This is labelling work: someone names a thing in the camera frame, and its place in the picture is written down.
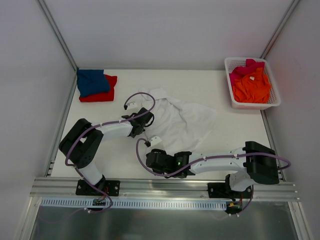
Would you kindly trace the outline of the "white t shirt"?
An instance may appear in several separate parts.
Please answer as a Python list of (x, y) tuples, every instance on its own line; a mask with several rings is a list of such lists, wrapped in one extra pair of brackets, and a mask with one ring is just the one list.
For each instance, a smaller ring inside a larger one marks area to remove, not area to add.
[(154, 121), (146, 128), (145, 136), (160, 137), (168, 154), (195, 151), (213, 131), (217, 117), (214, 108), (174, 98), (161, 87), (139, 91), (150, 94), (142, 96), (142, 106), (154, 106)]

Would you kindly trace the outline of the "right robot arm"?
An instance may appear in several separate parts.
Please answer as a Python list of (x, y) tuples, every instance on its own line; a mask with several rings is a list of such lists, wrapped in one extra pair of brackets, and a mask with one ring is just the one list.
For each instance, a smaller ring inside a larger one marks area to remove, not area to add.
[(216, 190), (219, 198), (235, 198), (254, 184), (277, 185), (275, 151), (255, 141), (227, 153), (205, 154), (182, 151), (169, 155), (154, 148), (146, 154), (146, 167), (164, 178), (184, 179), (207, 172), (228, 172), (224, 186)]

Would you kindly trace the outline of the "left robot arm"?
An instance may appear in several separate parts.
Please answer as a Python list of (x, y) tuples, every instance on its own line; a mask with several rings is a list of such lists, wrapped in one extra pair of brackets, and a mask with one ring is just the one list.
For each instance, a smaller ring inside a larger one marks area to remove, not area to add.
[(135, 138), (141, 135), (145, 128), (152, 125), (155, 116), (146, 108), (137, 113), (123, 115), (110, 124), (101, 123), (98, 127), (85, 118), (79, 119), (61, 140), (58, 149), (71, 161), (71, 166), (81, 173), (76, 194), (78, 196), (98, 196), (103, 193), (117, 195), (115, 183), (108, 183), (105, 176), (98, 170), (94, 157), (102, 141), (118, 137)]

